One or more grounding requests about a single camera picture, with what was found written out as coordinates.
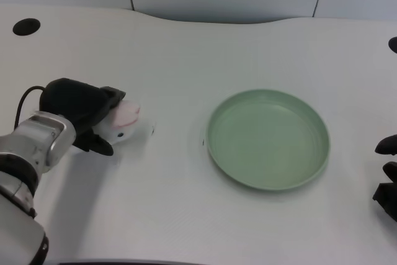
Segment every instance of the table surface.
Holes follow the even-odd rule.
[[[116,9],[0,10],[1,134],[12,130],[28,87],[60,77],[119,88],[142,106],[139,133],[115,156],[68,154],[43,175],[35,206],[48,260],[395,264],[397,223],[372,195],[393,160],[374,149],[397,132],[397,54],[388,48],[397,22],[230,25]],[[41,22],[39,31],[14,35],[27,17]],[[293,94],[326,122],[329,164],[314,182],[256,191],[210,161],[203,139],[211,111],[256,88]]]

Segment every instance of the plate rim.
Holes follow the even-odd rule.
[[[230,99],[232,99],[232,98],[234,98],[234,97],[236,97],[236,96],[240,96],[240,95],[242,95],[242,94],[244,94],[244,93],[257,92],[257,91],[277,92],[277,93],[281,93],[281,94],[284,94],[284,95],[293,97],[294,99],[297,99],[298,101],[300,101],[300,102],[304,103],[305,105],[307,105],[311,110],[313,110],[314,113],[319,117],[321,123],[324,125],[325,131],[326,131],[326,135],[327,135],[327,139],[328,139],[327,153],[326,153],[324,162],[323,162],[322,165],[317,169],[316,172],[314,172],[311,176],[309,176],[308,178],[306,178],[305,180],[303,180],[303,181],[301,181],[301,182],[299,182],[299,183],[293,184],[293,185],[288,186],[288,187],[258,187],[258,186],[253,186],[253,185],[251,185],[250,183],[246,183],[246,182],[243,182],[243,181],[240,181],[240,180],[237,180],[236,178],[234,178],[231,174],[229,174],[225,169],[223,169],[223,168],[220,166],[219,162],[218,162],[218,161],[216,160],[216,158],[215,158],[215,155],[213,154],[213,151],[212,151],[211,146],[210,146],[210,142],[208,141],[208,140],[209,140],[208,134],[209,134],[209,130],[210,130],[210,124],[212,123],[212,120],[213,120],[213,118],[214,118],[216,112],[218,111],[218,109],[219,109],[224,103],[226,103],[227,101],[229,101]],[[246,91],[237,92],[237,93],[233,94],[232,96],[227,97],[224,101],[220,102],[220,103],[215,107],[215,109],[213,110],[213,112],[211,113],[211,115],[210,115],[210,117],[209,117],[209,119],[208,119],[207,126],[206,126],[206,128],[205,128],[205,142],[207,143],[207,150],[208,150],[208,152],[210,153],[211,159],[214,161],[214,163],[216,164],[216,166],[217,166],[219,169],[221,169],[228,177],[230,177],[230,178],[233,179],[234,181],[237,181],[238,183],[241,183],[241,184],[243,184],[243,185],[245,185],[245,186],[249,186],[249,187],[252,187],[252,188],[254,188],[254,189],[259,189],[259,190],[262,190],[262,191],[287,191],[287,190],[290,190],[290,189],[294,189],[294,188],[300,187],[300,186],[302,186],[302,185],[304,185],[304,184],[306,184],[306,183],[309,183],[310,181],[316,179],[316,178],[325,170],[325,168],[327,167],[327,165],[328,165],[328,159],[329,159],[329,153],[330,153],[330,151],[331,151],[331,138],[329,137],[329,130],[328,130],[328,127],[327,127],[327,125],[326,125],[326,122],[325,122],[324,119],[320,116],[320,114],[319,114],[311,105],[309,105],[307,102],[305,102],[304,100],[300,99],[299,97],[293,96],[292,94],[289,94],[289,93],[283,92],[283,91],[279,91],[279,90],[276,90],[276,89],[249,89],[249,90],[246,90]]]

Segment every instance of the green plastic bowl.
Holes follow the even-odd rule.
[[[222,102],[210,117],[207,146],[228,176],[256,189],[301,186],[327,165],[329,135],[305,102],[273,90],[252,90]]]

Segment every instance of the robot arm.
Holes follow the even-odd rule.
[[[0,264],[43,264],[48,238],[34,220],[33,197],[43,173],[72,145],[103,155],[113,149],[92,127],[125,93],[60,79],[40,98],[40,111],[0,137]]]

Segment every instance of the black round grommet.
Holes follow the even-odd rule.
[[[12,32],[16,35],[25,36],[34,34],[40,28],[40,21],[37,19],[24,19],[19,21],[12,28]]]
[[[397,53],[397,37],[393,37],[389,40],[389,48],[391,51]]]

